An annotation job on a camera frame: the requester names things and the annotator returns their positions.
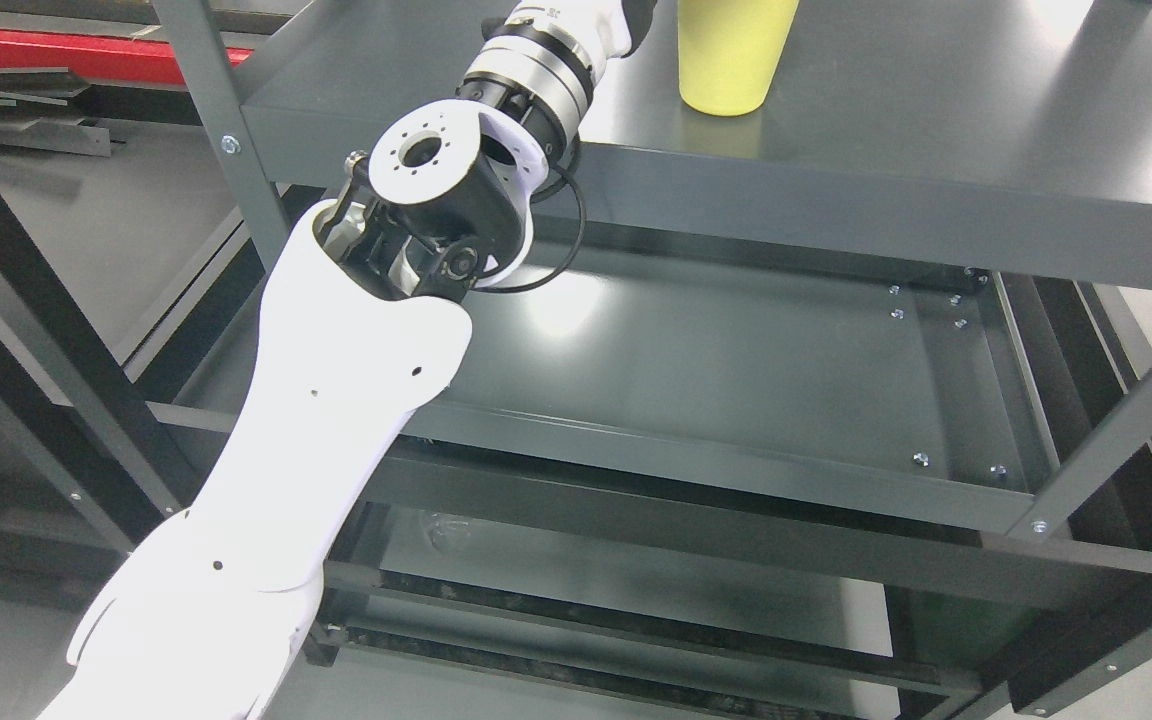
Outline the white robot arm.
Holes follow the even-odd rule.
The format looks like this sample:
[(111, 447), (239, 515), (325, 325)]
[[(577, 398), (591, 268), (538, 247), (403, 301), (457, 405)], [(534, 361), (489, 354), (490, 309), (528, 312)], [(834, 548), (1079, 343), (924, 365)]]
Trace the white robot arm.
[(362, 488), (472, 334), (467, 293), (506, 293), (530, 202), (650, 1), (522, 1), (456, 94), (349, 158), (262, 291), (253, 377), (194, 503), (120, 564), (67, 650), (45, 719), (259, 719), (306, 642), (324, 564)]

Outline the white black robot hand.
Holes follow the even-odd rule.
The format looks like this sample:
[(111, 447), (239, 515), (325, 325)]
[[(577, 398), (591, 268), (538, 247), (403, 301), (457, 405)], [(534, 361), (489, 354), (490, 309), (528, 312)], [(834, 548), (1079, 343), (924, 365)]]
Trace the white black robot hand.
[(507, 20), (548, 18), (590, 55), (626, 58), (652, 28), (657, 1), (521, 1)]

